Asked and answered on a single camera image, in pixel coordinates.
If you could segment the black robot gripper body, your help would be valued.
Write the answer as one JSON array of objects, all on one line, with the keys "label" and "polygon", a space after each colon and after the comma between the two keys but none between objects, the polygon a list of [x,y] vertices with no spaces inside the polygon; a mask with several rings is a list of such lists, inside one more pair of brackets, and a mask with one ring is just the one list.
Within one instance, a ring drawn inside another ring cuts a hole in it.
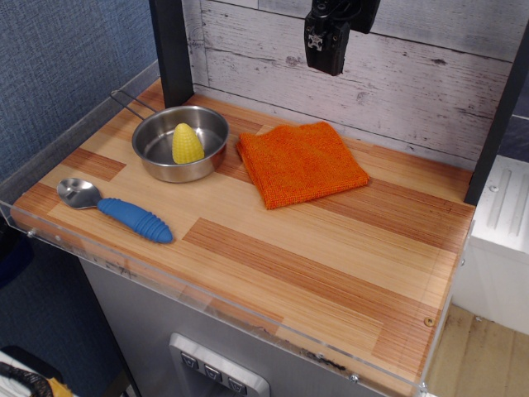
[{"label": "black robot gripper body", "polygon": [[315,0],[305,17],[305,29],[320,33],[346,24],[352,31],[368,34],[379,10],[379,0]]}]

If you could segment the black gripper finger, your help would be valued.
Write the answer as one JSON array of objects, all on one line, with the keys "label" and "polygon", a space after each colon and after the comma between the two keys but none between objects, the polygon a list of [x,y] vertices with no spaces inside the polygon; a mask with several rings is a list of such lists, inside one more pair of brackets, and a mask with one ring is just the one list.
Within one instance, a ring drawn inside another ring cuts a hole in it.
[{"label": "black gripper finger", "polygon": [[328,34],[327,63],[328,74],[337,76],[342,73],[346,48],[350,34],[349,22],[333,22]]},{"label": "black gripper finger", "polygon": [[328,70],[326,42],[329,24],[321,18],[306,17],[304,26],[307,65],[317,70]]}]

